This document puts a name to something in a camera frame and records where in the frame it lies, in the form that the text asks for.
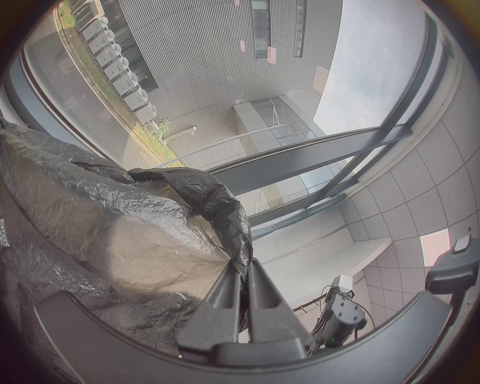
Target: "asphalt pavement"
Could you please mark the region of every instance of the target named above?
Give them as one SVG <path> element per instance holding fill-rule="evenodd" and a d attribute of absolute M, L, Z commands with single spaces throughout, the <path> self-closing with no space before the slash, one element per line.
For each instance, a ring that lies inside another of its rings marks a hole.
<path fill-rule="evenodd" d="M 74 66 L 55 28 L 53 14 L 34 31 L 25 54 L 43 91 L 104 153 L 126 169 L 158 164 L 105 108 Z"/>

